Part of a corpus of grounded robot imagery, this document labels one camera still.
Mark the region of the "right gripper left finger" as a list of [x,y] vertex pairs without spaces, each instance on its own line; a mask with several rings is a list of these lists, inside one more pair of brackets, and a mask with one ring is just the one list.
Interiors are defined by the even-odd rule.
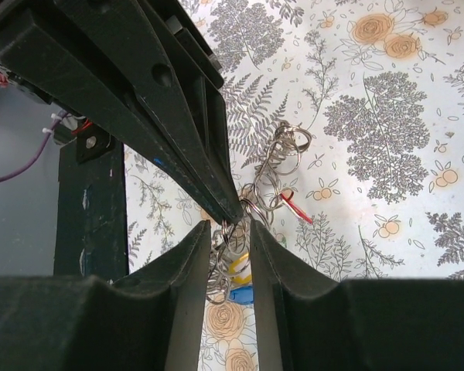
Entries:
[[0,370],[195,370],[210,223],[113,284],[0,277]]

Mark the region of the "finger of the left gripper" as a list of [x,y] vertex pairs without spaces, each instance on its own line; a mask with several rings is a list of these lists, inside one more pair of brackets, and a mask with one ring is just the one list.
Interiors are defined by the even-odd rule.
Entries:
[[[131,147],[128,141],[135,136],[139,119],[128,106],[128,83],[56,2],[0,1],[0,65],[33,91],[90,119]],[[216,56],[203,41],[220,74]]]
[[215,220],[243,211],[230,174],[223,81],[176,1],[58,1],[129,85],[139,124],[128,144]]

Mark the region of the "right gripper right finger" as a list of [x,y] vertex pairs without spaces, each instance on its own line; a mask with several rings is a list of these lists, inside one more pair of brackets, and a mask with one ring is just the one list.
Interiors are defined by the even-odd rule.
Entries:
[[464,370],[464,281],[333,279],[251,223],[262,370]]

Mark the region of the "blue key tag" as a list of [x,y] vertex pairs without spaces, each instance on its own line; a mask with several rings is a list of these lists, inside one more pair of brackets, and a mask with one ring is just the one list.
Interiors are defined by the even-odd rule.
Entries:
[[228,299],[238,305],[252,305],[254,303],[254,289],[251,285],[234,288],[230,291]]

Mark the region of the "yellow key tag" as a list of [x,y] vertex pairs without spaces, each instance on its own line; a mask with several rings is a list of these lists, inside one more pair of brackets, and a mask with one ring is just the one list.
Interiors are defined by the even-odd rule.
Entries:
[[231,281],[235,286],[247,286],[251,284],[252,273],[249,253],[245,253],[236,259],[230,265],[229,272],[232,274]]

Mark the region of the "red key tag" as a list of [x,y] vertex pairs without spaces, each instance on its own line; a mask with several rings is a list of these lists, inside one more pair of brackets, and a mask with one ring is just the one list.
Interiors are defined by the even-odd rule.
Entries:
[[313,224],[313,219],[310,217],[305,211],[299,208],[295,203],[292,201],[293,199],[293,192],[290,192],[288,195],[285,192],[281,193],[281,200],[285,204],[285,206],[300,220],[306,222],[307,224]]

